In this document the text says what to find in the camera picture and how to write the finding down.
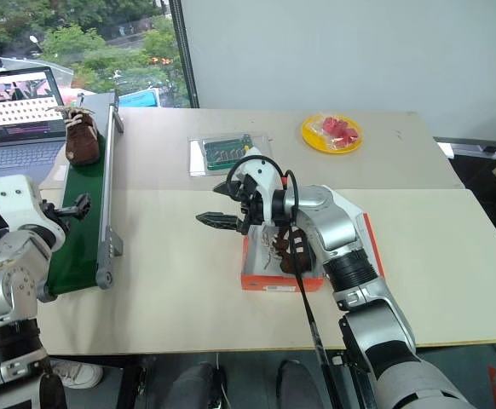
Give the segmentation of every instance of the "gray pants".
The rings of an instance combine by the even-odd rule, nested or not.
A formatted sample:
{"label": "gray pants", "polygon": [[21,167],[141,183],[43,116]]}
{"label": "gray pants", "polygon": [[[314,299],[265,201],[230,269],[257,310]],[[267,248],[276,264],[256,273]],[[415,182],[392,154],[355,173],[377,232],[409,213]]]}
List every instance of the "gray pants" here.
{"label": "gray pants", "polygon": [[[221,382],[211,364],[192,366],[172,384],[161,409],[208,409],[222,398]],[[309,371],[296,361],[287,360],[280,365],[276,394],[279,409],[324,408]]]}

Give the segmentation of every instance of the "white robotic arm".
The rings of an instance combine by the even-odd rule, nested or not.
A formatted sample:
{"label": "white robotic arm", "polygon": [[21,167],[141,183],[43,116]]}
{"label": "white robotic arm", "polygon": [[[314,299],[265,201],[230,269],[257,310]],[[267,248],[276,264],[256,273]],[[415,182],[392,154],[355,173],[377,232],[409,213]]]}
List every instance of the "white robotic arm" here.
{"label": "white robotic arm", "polygon": [[[232,181],[235,171],[239,181]],[[296,192],[297,186],[286,186],[287,174],[252,148],[226,182],[215,188],[241,202],[244,221],[216,212],[197,219],[242,234],[251,224],[264,222],[295,223],[304,231],[332,283],[339,309],[346,312],[339,327],[347,353],[369,374],[379,408],[473,408],[437,368],[417,357],[407,319],[368,261],[353,221],[337,205],[338,194],[323,186],[300,187]]]}
{"label": "white robotic arm", "polygon": [[72,208],[56,210],[25,176],[0,178],[0,216],[9,226],[0,238],[0,409],[66,408],[39,340],[37,296],[45,293],[52,253],[65,242],[68,225],[60,217],[82,219],[89,208],[82,195]]}

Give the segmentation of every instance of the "brown shoe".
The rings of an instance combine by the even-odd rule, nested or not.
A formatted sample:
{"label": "brown shoe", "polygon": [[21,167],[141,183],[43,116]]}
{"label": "brown shoe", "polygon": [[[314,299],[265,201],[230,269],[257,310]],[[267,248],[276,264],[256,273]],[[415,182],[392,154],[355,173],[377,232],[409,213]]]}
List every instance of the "brown shoe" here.
{"label": "brown shoe", "polygon": [[51,108],[64,112],[66,119],[66,159],[75,165],[93,164],[101,157],[98,129],[91,111],[76,107]]}

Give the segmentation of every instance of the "brown object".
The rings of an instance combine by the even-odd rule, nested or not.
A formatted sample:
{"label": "brown object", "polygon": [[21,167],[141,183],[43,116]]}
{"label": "brown object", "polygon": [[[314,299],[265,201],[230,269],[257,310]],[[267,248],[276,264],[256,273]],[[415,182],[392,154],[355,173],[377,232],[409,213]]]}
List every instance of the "brown object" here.
{"label": "brown object", "polygon": [[89,111],[72,108],[66,111],[66,158],[76,166],[94,164],[101,157],[98,130]]}
{"label": "brown object", "polygon": [[[294,249],[297,253],[297,265],[299,273],[304,273],[312,268],[312,259],[310,256],[309,242],[304,237],[303,230],[299,228],[293,229],[293,242]],[[288,227],[282,227],[279,230],[276,240],[273,242],[273,247],[276,249],[277,254],[282,257],[280,262],[280,269],[284,273],[295,274],[293,267],[294,258],[290,253],[290,239]]]}

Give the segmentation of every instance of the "table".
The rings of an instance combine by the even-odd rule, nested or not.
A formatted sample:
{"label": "table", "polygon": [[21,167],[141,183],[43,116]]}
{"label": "table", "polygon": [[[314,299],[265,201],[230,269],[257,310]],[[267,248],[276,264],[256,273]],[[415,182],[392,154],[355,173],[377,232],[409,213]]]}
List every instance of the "table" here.
{"label": "table", "polygon": [[[419,346],[496,342],[496,230],[417,115],[346,112],[372,142],[330,157],[296,137],[309,112],[150,109],[121,111],[112,218],[125,242],[115,286],[39,305],[50,354],[312,348],[299,294],[242,291],[241,236],[194,219],[238,213],[209,191],[222,178],[187,176],[188,137],[212,130],[266,130],[275,159],[302,184],[342,188],[369,213],[386,279]],[[326,284],[309,301],[323,343],[340,349],[331,291]]]}

